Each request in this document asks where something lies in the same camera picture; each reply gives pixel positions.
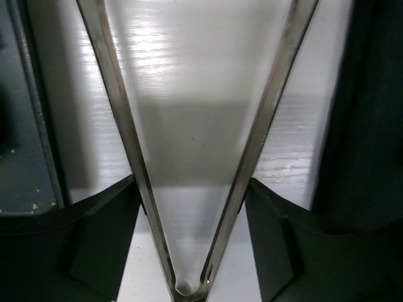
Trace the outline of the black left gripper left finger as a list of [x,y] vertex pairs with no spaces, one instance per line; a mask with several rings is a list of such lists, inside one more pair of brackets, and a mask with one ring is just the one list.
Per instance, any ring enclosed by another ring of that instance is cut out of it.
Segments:
[[133,177],[60,210],[1,217],[2,301],[115,301],[140,208]]

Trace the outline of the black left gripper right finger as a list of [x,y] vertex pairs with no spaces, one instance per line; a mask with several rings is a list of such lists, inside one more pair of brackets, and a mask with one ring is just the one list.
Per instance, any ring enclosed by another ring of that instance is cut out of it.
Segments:
[[401,301],[402,222],[358,231],[251,179],[246,213],[263,301]]

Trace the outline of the steel tongs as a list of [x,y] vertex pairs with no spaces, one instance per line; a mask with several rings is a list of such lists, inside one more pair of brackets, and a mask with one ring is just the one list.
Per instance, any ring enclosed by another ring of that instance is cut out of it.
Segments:
[[191,294],[183,294],[176,289],[176,275],[118,63],[105,3],[104,1],[78,1],[77,5],[96,56],[128,163],[141,195],[171,299],[172,301],[207,301],[243,204],[249,181],[258,164],[298,51],[317,9],[318,1],[291,2],[271,71],[200,274],[200,285]]

